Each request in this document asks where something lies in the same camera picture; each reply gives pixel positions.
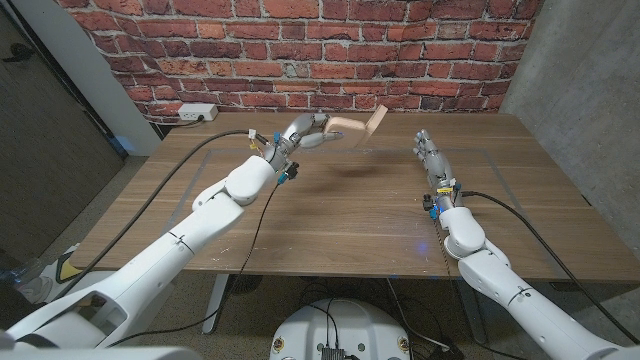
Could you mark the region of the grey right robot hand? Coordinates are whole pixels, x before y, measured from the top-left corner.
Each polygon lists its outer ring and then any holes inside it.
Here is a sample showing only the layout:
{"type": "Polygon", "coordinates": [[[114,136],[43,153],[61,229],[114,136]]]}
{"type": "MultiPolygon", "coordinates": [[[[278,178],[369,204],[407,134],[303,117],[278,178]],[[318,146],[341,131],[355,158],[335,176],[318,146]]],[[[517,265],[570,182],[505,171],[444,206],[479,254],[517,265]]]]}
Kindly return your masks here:
{"type": "Polygon", "coordinates": [[[441,210],[460,206],[461,203],[456,198],[457,182],[445,154],[435,145],[425,129],[416,133],[414,142],[413,152],[427,172],[435,203],[441,210]]]}

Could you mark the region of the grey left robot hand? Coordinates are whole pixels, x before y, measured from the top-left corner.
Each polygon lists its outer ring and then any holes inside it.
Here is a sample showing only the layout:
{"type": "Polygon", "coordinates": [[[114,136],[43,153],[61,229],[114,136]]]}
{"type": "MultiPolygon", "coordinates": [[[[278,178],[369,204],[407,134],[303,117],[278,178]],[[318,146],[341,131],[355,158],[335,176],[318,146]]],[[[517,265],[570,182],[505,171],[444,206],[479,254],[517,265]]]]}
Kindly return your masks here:
{"type": "Polygon", "coordinates": [[[342,139],[343,133],[325,130],[330,118],[330,115],[321,113],[306,113],[296,117],[279,138],[266,147],[264,159],[276,168],[299,147],[314,148],[325,142],[342,139]]]}

